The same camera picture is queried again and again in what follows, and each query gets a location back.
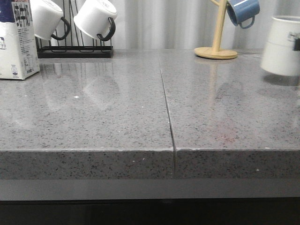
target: gray speckled countertop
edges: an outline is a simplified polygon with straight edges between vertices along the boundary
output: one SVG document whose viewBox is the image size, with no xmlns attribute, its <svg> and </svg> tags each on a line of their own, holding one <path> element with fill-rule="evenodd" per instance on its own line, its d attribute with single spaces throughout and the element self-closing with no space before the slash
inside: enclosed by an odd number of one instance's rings
<svg viewBox="0 0 300 225">
<path fill-rule="evenodd" d="M 0 179 L 299 179 L 299 77 L 260 59 L 41 59 L 0 80 Z"/>
</svg>

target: white enamel mug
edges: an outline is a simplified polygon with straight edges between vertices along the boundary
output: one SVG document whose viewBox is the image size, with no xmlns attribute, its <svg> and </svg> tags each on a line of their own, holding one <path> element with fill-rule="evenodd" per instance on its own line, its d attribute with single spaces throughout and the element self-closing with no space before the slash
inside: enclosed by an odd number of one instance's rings
<svg viewBox="0 0 300 225">
<path fill-rule="evenodd" d="M 36 37 L 51 40 L 63 40 L 70 31 L 70 24 L 64 18 L 62 9 L 51 0 L 30 0 L 32 22 Z M 67 26 L 67 31 L 62 37 L 57 37 L 53 33 L 60 21 Z"/>
<path fill-rule="evenodd" d="M 262 54 L 261 67 L 273 74 L 300 75 L 299 16 L 275 16 Z"/>
<path fill-rule="evenodd" d="M 108 41 L 115 32 L 114 20 L 117 10 L 108 0 L 86 0 L 78 14 L 74 16 L 75 25 L 93 39 Z"/>
</svg>

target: mug holder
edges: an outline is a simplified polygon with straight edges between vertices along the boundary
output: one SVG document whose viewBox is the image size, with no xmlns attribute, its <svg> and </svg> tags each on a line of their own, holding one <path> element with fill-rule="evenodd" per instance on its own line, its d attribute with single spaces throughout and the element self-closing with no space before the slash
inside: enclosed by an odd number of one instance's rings
<svg viewBox="0 0 300 225">
<path fill-rule="evenodd" d="M 229 60 L 238 56 L 236 51 L 230 49 L 221 49 L 221 39 L 224 27 L 224 20 L 227 8 L 227 0 L 210 0 L 216 6 L 218 6 L 217 22 L 215 28 L 215 34 L 212 42 L 212 47 L 199 47 L 195 48 L 194 52 L 197 56 L 214 59 L 214 60 Z"/>
<path fill-rule="evenodd" d="M 70 23 L 70 32 L 64 40 L 41 40 L 36 37 L 37 56 L 39 58 L 111 58 L 113 46 L 111 38 L 102 41 L 91 37 L 83 38 L 84 34 L 74 23 L 74 16 L 78 13 L 77 0 L 62 0 L 64 17 Z"/>
</svg>

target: carton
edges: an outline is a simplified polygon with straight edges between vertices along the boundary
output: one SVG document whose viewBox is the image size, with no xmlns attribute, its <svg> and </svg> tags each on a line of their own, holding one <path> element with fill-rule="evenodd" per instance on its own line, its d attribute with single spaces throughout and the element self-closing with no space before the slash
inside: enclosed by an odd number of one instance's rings
<svg viewBox="0 0 300 225">
<path fill-rule="evenodd" d="M 29 0 L 0 0 L 0 78 L 40 71 Z"/>
</svg>

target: mug handle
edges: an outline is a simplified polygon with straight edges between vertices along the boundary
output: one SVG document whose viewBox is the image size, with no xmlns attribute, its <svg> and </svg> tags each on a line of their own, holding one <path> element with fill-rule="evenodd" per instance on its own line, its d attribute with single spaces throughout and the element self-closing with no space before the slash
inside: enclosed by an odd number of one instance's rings
<svg viewBox="0 0 300 225">
<path fill-rule="evenodd" d="M 109 33 L 106 35 L 106 37 L 103 37 L 101 34 L 97 34 L 97 37 L 101 40 L 101 41 L 108 41 L 112 38 L 112 36 L 114 35 L 115 31 L 116 31 L 116 24 L 114 22 L 114 20 L 109 17 L 108 21 L 111 25 Z"/>
<path fill-rule="evenodd" d="M 300 37 L 295 39 L 294 51 L 300 51 Z"/>
<path fill-rule="evenodd" d="M 56 36 L 56 35 L 54 35 L 54 34 L 51 35 L 52 38 L 54 38 L 55 40 L 58 40 L 58 41 L 61 41 L 61 40 L 65 39 L 66 36 L 67 36 L 67 35 L 69 34 L 69 32 L 70 32 L 70 24 L 69 24 L 69 22 L 65 19 L 65 17 L 61 17 L 61 20 L 62 20 L 62 21 L 64 22 L 64 24 L 67 26 L 67 31 L 66 31 L 65 35 L 62 36 L 62 37 L 58 37 L 58 36 Z"/>
<path fill-rule="evenodd" d="M 242 23 L 240 24 L 240 27 L 242 29 L 247 29 L 247 28 L 251 27 L 254 24 L 254 22 L 255 22 L 255 16 L 252 17 L 252 22 L 247 27 L 243 27 Z"/>
</svg>

